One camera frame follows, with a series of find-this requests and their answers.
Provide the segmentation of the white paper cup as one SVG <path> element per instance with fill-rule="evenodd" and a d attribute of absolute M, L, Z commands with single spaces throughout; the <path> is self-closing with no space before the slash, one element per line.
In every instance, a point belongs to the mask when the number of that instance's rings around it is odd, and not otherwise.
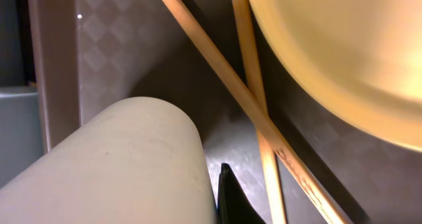
<path fill-rule="evenodd" d="M 1 189 L 2 223 L 216 223 L 195 124 L 161 99 L 102 111 Z"/>

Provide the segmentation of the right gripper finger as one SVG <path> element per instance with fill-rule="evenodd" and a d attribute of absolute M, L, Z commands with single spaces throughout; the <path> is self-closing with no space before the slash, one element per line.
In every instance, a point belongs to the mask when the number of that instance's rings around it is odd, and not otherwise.
<path fill-rule="evenodd" d="M 221 224 L 265 224 L 227 163 L 222 163 L 219 174 L 217 209 Z"/>

